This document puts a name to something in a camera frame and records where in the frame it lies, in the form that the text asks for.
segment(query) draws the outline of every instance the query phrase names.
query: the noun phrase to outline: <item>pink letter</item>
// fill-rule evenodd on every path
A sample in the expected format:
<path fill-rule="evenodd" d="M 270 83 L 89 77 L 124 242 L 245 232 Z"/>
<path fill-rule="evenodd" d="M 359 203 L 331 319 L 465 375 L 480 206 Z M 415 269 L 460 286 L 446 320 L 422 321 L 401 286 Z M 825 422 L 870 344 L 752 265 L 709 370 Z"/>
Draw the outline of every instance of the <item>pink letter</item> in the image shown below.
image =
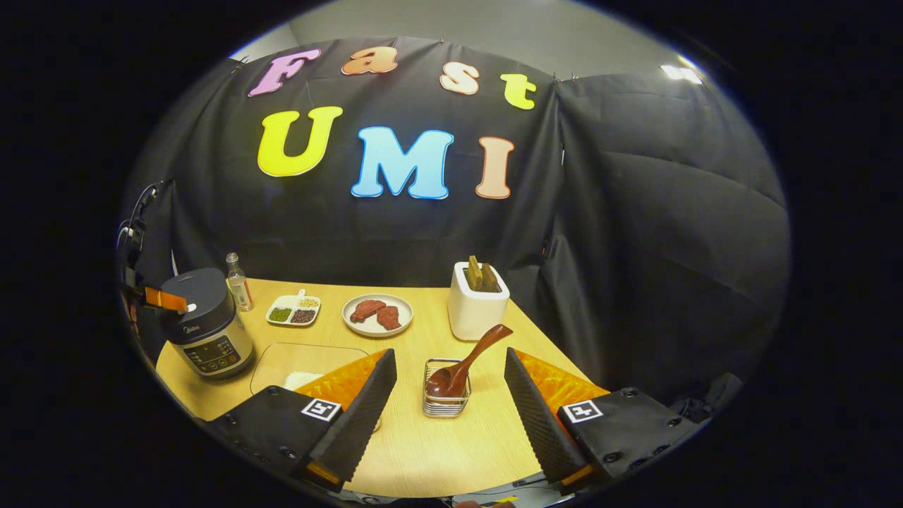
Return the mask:
<path fill-rule="evenodd" d="M 505 199 L 511 189 L 505 185 L 507 156 L 514 150 L 514 143 L 501 137 L 481 137 L 480 146 L 486 152 L 483 159 L 483 181 L 477 185 L 477 195 L 489 199 Z"/>
<path fill-rule="evenodd" d="M 320 56 L 320 50 L 310 50 L 308 52 L 300 52 L 290 55 L 281 56 L 270 62 L 270 69 L 260 80 L 260 84 L 256 88 L 247 93 L 248 97 L 262 95 L 271 91 L 276 91 L 282 87 L 280 79 L 285 76 L 288 80 L 301 70 L 305 60 L 313 60 Z"/>

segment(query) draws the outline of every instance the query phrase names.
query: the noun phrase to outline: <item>rice cooker lid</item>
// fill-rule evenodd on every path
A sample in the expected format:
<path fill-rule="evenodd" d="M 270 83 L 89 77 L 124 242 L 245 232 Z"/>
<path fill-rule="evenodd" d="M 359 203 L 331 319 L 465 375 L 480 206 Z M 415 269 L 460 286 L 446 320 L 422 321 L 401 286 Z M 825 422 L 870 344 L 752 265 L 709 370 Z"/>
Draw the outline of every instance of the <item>rice cooker lid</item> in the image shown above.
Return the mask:
<path fill-rule="evenodd" d="M 161 289 L 195 305 L 194 310 L 183 315 L 167 312 L 161 318 L 171 343 L 181 345 L 209 337 L 235 318 L 235 300 L 228 292 L 226 276 L 216 268 L 183 273 L 164 282 Z"/>

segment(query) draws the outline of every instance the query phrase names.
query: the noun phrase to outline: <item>blue letter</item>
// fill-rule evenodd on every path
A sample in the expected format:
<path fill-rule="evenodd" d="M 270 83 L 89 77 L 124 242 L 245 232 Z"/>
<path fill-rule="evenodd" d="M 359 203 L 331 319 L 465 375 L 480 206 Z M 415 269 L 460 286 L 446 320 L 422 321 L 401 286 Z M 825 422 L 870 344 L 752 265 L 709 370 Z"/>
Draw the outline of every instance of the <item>blue letter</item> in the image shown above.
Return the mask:
<path fill-rule="evenodd" d="M 360 129 L 358 137 L 364 140 L 364 157 L 360 163 L 360 180 L 351 187 L 351 193 L 359 198 L 375 198 L 383 193 L 377 178 L 382 169 L 389 185 L 389 192 L 397 196 L 405 183 L 416 172 L 414 184 L 407 189 L 412 197 L 441 200 L 449 195 L 442 183 L 445 173 L 445 150 L 454 136 L 441 130 L 424 131 L 407 154 L 402 152 L 398 138 L 389 127 Z"/>

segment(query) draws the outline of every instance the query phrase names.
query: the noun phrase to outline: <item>meat slice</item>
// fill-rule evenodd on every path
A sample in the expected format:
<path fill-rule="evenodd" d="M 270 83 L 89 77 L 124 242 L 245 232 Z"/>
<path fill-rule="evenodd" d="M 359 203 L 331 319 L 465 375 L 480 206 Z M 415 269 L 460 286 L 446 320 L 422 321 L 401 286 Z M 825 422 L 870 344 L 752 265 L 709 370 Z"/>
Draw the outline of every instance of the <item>meat slice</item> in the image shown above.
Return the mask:
<path fill-rule="evenodd" d="M 398 307 L 386 306 L 377 311 L 377 321 L 387 330 L 395 330 L 400 328 L 398 323 Z"/>
<path fill-rule="evenodd" d="M 365 319 L 376 314 L 377 311 L 386 306 L 386 302 L 382 300 L 364 300 L 354 308 L 354 314 L 351 315 L 352 323 L 363 323 Z"/>

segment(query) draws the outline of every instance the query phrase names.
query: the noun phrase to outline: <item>rice cooker control panel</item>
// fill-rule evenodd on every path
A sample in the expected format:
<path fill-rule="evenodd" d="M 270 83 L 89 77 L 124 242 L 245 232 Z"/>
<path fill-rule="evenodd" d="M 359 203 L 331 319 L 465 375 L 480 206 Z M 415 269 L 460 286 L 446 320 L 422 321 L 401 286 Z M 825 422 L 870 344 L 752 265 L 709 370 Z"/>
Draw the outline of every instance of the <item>rice cooker control panel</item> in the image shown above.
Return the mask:
<path fill-rule="evenodd" d="M 184 351 L 201 372 L 221 371 L 241 360 L 235 346 L 225 335 L 203 345 L 186 347 Z"/>

